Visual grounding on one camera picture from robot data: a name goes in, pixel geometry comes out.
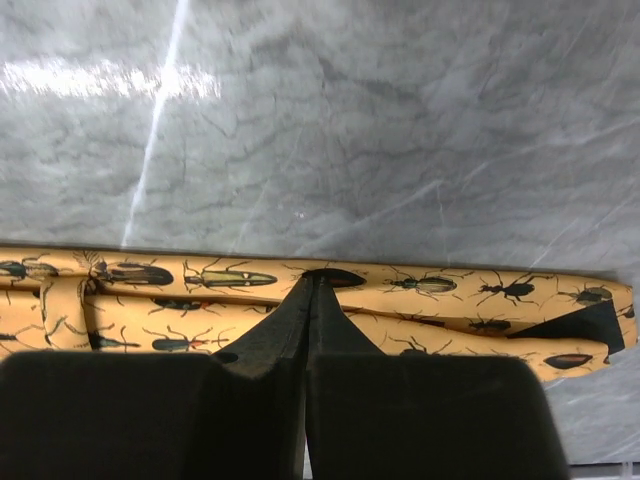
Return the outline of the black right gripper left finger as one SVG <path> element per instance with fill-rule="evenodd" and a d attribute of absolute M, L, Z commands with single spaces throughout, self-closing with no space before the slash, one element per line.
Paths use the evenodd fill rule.
<path fill-rule="evenodd" d="M 214 354 L 20 352 L 5 479 L 299 479 L 310 283 Z"/>

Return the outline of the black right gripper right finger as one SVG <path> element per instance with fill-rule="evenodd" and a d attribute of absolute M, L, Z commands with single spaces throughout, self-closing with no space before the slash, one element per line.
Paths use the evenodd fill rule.
<path fill-rule="evenodd" d="M 317 479 L 566 479 L 543 389 L 520 360 L 387 355 L 313 276 L 306 434 Z"/>

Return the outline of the yellow beetle print tie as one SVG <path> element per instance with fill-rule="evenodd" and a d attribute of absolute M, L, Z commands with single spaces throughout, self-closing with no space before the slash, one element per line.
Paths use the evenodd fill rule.
<path fill-rule="evenodd" d="M 275 340 L 315 280 L 346 352 L 508 356 L 543 381 L 606 368 L 635 346 L 632 289 L 543 272 L 5 247 L 1 353 L 196 353 L 234 362 Z"/>

